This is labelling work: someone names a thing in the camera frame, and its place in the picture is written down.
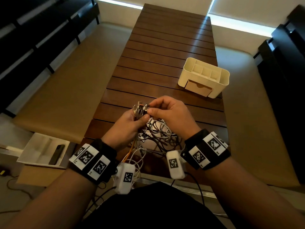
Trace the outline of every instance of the hand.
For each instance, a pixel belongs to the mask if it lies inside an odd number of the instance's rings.
[[[124,149],[130,142],[133,141],[138,129],[145,126],[150,116],[148,114],[134,121],[133,110],[128,110],[115,122],[108,132],[102,137],[102,141],[115,149],[120,151]]]
[[[201,128],[196,124],[185,104],[169,96],[153,100],[147,113],[154,119],[165,120],[167,126],[184,140],[198,133]]]

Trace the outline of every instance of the white plastic box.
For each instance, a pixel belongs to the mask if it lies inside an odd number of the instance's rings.
[[[178,85],[199,95],[216,98],[229,84],[229,76],[225,69],[187,58]]]
[[[65,147],[61,152],[56,165],[49,165],[56,147],[62,144],[64,144]],[[75,143],[40,133],[34,133],[17,162],[53,168],[67,168],[69,158],[72,156],[74,148]]]

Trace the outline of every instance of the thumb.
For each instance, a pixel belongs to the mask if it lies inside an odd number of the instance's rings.
[[[141,128],[146,125],[147,121],[150,119],[148,114],[143,115],[140,119],[135,121],[135,125],[137,128]]]
[[[154,118],[165,119],[166,118],[166,110],[162,110],[159,108],[149,108],[147,109],[147,113]]]

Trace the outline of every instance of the person's right arm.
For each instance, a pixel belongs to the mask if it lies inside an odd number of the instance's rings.
[[[183,102],[162,96],[153,100],[147,113],[165,120],[184,140],[201,129]],[[205,172],[221,200],[258,228],[305,228],[304,217],[285,199],[248,173],[232,157]]]

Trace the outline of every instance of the cable bundle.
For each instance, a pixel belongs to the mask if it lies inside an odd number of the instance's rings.
[[[154,149],[147,149],[143,147],[143,143],[147,140],[153,141],[156,146]],[[166,153],[176,149],[182,150],[181,141],[176,134],[166,125],[164,120],[153,120],[152,118],[147,122],[146,128],[137,134],[129,153],[124,157],[122,162],[128,162],[136,166],[136,173],[133,177],[133,183],[141,177],[140,169],[143,167],[143,158],[146,153],[154,153],[159,155],[159,158],[166,157]],[[139,161],[133,159],[134,155],[138,152],[140,156]]]

